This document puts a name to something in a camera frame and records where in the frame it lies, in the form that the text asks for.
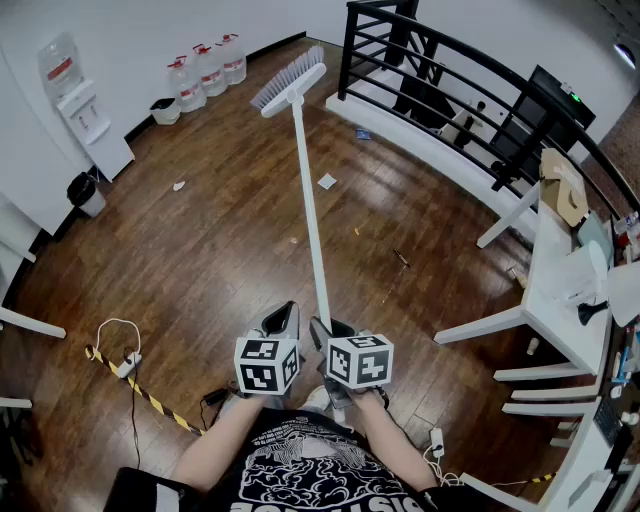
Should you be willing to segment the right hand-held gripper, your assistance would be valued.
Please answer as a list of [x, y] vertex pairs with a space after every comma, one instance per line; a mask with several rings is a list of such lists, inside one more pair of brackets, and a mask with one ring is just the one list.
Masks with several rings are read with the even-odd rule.
[[352, 326], [336, 319], [331, 320], [330, 332], [318, 317], [310, 319], [309, 331], [320, 354], [318, 369], [324, 369], [325, 387], [334, 408], [351, 405], [350, 391], [391, 382], [394, 345], [382, 334], [355, 336]]

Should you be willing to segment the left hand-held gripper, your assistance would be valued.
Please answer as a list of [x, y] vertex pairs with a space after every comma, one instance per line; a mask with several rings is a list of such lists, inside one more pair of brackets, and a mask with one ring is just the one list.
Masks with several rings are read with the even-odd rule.
[[248, 395], [286, 395], [300, 372], [300, 311], [294, 301], [267, 308], [235, 344], [236, 381]]

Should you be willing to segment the white broom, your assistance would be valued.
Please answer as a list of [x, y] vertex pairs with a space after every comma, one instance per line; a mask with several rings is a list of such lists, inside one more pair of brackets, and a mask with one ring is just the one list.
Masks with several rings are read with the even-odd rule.
[[250, 101], [250, 104], [258, 109], [264, 118], [271, 118], [287, 108], [292, 112], [319, 312], [317, 317], [331, 332], [332, 318], [303, 120], [304, 95], [325, 73], [324, 48], [322, 45], [316, 44], [274, 75]]

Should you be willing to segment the person's right forearm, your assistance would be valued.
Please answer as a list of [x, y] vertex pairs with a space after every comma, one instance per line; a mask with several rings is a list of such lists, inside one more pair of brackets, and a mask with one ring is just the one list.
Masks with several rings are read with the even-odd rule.
[[378, 393], [352, 392], [350, 398], [359, 413], [372, 453], [414, 490], [435, 487], [434, 472], [384, 408]]

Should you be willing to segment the person's black printed t-shirt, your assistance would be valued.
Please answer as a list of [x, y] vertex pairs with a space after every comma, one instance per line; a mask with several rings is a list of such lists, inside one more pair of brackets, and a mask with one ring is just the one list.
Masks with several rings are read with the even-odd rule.
[[416, 491], [363, 436], [308, 411], [265, 409], [221, 481], [204, 494], [121, 468], [104, 512], [489, 512], [466, 486]]

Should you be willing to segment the white table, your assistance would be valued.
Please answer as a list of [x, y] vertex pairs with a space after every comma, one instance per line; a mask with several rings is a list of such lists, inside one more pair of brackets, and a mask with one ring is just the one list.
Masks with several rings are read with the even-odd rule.
[[[569, 226], [544, 203], [540, 190], [539, 185], [532, 187], [511, 213], [500, 218], [477, 241], [478, 247], [486, 247], [532, 204], [538, 206], [534, 248], [521, 303], [474, 322], [439, 331], [434, 337], [436, 343], [443, 345], [527, 325], [567, 360], [564, 365], [499, 371], [494, 376], [497, 380], [540, 380], [596, 374], [607, 353], [608, 321], [602, 319], [593, 327], [583, 326], [578, 320], [577, 310], [568, 308], [554, 296], [560, 281], [553, 277], [552, 272], [569, 253], [572, 237]], [[504, 404], [502, 410], [505, 413], [555, 416], [565, 419], [567, 425], [574, 429], [574, 438], [563, 463], [539, 501], [516, 497], [467, 473], [461, 474], [461, 483], [516, 512], [592, 510], [612, 478], [604, 467], [611, 447], [594, 421], [601, 401], [600, 396], [582, 402], [567, 402], [564, 397], [556, 396], [553, 402]]]
[[65, 338], [66, 331], [34, 319], [4, 305], [13, 273], [23, 262], [23, 253], [16, 252], [0, 237], [0, 333], [9, 328], [9, 347], [0, 342], [0, 407], [31, 409], [38, 395], [39, 381], [46, 369], [45, 356], [51, 344], [36, 347], [36, 341]]

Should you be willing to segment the grey bin with black bag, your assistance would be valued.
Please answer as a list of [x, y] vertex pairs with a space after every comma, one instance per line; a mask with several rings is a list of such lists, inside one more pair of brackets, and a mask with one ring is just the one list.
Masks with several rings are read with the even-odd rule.
[[67, 188], [67, 198], [71, 204], [89, 217], [97, 217], [106, 206], [106, 200], [96, 185], [96, 181], [86, 172], [78, 174]]

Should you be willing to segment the small white bin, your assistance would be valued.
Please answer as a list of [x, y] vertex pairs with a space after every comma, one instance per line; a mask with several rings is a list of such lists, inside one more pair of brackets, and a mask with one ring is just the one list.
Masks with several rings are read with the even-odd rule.
[[173, 125], [181, 115], [181, 108], [174, 97], [156, 100], [149, 111], [158, 125]]

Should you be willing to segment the clear water jug red cap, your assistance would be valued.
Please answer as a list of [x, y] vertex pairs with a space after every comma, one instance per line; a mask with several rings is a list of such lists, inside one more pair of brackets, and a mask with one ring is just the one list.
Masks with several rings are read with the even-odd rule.
[[199, 44], [193, 47], [195, 68], [202, 89], [207, 97], [216, 97], [227, 89], [223, 65], [211, 47]]
[[242, 83], [247, 74], [246, 55], [237, 34], [225, 34], [216, 43], [228, 85]]
[[181, 55], [167, 66], [168, 80], [182, 113], [193, 112], [206, 105], [201, 81], [186, 60], [187, 57]]

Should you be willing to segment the white water dispenser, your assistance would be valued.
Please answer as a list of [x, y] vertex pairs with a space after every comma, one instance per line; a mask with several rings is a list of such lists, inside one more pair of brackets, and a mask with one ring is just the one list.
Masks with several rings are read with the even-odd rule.
[[135, 159], [125, 138], [113, 127], [92, 80], [80, 82], [61, 99], [57, 109], [94, 166], [109, 182]]

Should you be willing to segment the brown cardboard box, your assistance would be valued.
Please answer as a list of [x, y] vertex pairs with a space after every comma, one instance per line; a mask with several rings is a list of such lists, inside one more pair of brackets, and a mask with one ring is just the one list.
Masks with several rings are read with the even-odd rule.
[[578, 226], [589, 211], [580, 173], [553, 148], [542, 150], [539, 171], [542, 200], [570, 227]]

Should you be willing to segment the grey tablet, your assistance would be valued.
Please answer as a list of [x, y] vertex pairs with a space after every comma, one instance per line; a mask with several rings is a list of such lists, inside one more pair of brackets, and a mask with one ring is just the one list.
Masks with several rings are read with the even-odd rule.
[[582, 219], [577, 239], [581, 246], [595, 242], [601, 248], [608, 266], [613, 263], [614, 248], [609, 225], [604, 223], [595, 211], [589, 211]]

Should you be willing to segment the black metal railing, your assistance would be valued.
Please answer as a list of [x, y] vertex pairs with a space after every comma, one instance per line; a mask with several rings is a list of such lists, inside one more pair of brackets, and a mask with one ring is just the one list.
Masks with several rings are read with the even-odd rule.
[[[640, 209], [640, 198], [632, 191], [626, 179], [586, 131], [574, 122], [553, 99], [489, 55], [419, 23], [414, 17], [418, 3], [419, 0], [352, 0], [348, 2], [338, 100], [344, 101], [348, 97], [359, 99], [395, 118], [404, 120], [429, 136], [433, 136], [434, 131], [420, 120], [413, 118], [410, 114], [412, 110], [430, 114], [457, 129], [492, 156], [492, 163], [486, 165], [455, 143], [448, 145], [450, 149], [492, 178], [493, 191], [510, 189], [513, 182], [518, 179], [531, 182], [533, 177], [527, 173], [526, 163], [540, 162], [541, 152], [545, 148], [556, 149], [563, 156], [568, 154], [548, 136], [553, 124], [560, 122], [571, 135], [577, 138], [576, 143], [587, 150], [627, 203], [635, 209]], [[452, 50], [472, 61], [508, 83], [519, 94], [525, 93], [530, 96], [547, 110], [547, 115], [539, 125], [533, 125], [527, 121], [532, 132], [524, 144], [515, 141], [519, 147], [515, 155], [502, 156], [490, 145], [490, 141], [484, 141], [463, 123], [455, 121], [436, 108], [437, 103], [452, 102], [460, 107], [462, 114], [474, 116], [495, 129], [496, 133], [513, 139], [501, 127], [502, 122], [491, 120], [486, 114], [464, 103], [457, 96], [439, 89], [438, 85], [442, 77], [448, 75], [501, 107], [507, 115], [513, 114], [520, 117], [513, 106], [508, 105], [505, 100], [486, 87], [437, 62], [435, 55], [440, 47]]]

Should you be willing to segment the black door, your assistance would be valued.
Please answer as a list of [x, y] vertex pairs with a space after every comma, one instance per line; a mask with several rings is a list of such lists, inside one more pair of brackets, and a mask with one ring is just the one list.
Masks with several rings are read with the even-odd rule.
[[[529, 82], [553, 99], [583, 130], [586, 130], [595, 120], [596, 115], [581, 98], [574, 92], [570, 92], [567, 85], [563, 85], [540, 65], [534, 69]], [[539, 125], [547, 115], [547, 110], [525, 93], [519, 95], [513, 107], [520, 117], [509, 114], [501, 125], [513, 139], [496, 133], [490, 141], [490, 145], [504, 157], [511, 157], [517, 153], [519, 147], [515, 141], [524, 144], [529, 138], [532, 129], [527, 121], [533, 125]], [[560, 122], [553, 124], [548, 136], [566, 152], [571, 150], [577, 142], [577, 138], [571, 135]]]

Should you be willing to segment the clear dispenser water bottle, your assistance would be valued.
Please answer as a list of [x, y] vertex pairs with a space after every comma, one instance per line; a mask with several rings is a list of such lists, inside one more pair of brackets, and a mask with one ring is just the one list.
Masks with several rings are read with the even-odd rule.
[[62, 32], [41, 48], [37, 58], [45, 92], [54, 104], [84, 80], [79, 52], [69, 32]]

